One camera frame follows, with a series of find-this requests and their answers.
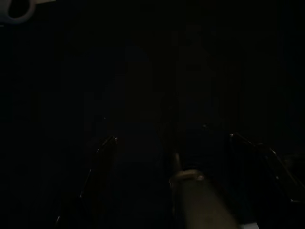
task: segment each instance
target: dark floor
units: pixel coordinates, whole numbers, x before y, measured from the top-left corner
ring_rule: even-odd
[[[166,228],[155,127],[172,103],[186,152],[207,124],[218,139],[239,131],[282,155],[303,153],[304,71],[292,45],[302,33],[290,26],[297,27],[286,1],[262,4],[66,0],[0,28],[8,228],[42,228],[58,191],[78,190],[86,152],[108,134],[120,140],[115,228],[140,219],[140,209],[151,228]]]

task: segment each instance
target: mug handle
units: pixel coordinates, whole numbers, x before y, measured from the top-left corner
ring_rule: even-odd
[[[7,24],[20,24],[27,21],[34,13],[36,7],[35,0],[29,0],[28,11],[19,18],[11,18],[9,16],[9,9],[12,0],[0,0],[0,22]]]

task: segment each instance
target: white mug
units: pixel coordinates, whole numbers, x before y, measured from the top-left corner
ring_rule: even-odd
[[[35,0],[28,0],[29,1],[29,8],[28,11],[19,18],[11,18],[9,16],[9,9],[12,0],[0,0],[0,23],[7,23],[7,24],[20,24],[27,21],[34,13],[36,2]]]

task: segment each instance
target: dark background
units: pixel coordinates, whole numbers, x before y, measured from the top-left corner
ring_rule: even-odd
[[[282,156],[304,154],[303,11],[286,0],[58,0],[1,27],[4,228],[46,228],[108,134],[120,140],[110,221],[167,228],[155,127],[172,104],[186,152],[202,150],[188,146],[205,145],[208,124],[217,153],[239,131]]]

